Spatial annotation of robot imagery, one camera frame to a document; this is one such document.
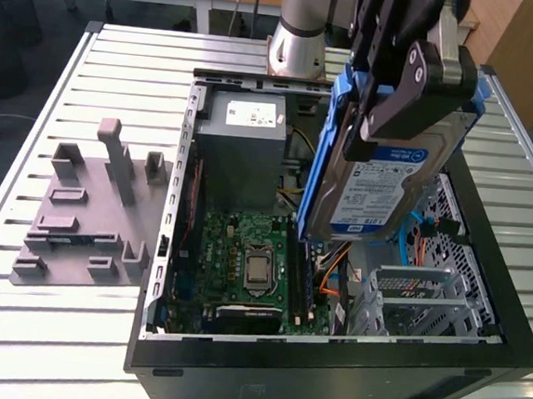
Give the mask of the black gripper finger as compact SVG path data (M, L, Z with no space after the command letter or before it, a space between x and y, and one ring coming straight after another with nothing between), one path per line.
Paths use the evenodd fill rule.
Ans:
M411 44L397 84L378 88L379 121L361 116L356 101L347 115L352 123L344 141L345 159L369 159L380 140L412 140L471 99L477 69L458 42L458 27L471 1L445 0L438 22Z
M357 0L353 16L353 47L350 57L352 79L359 113L368 120L380 120L378 88L383 84L387 36L392 0Z

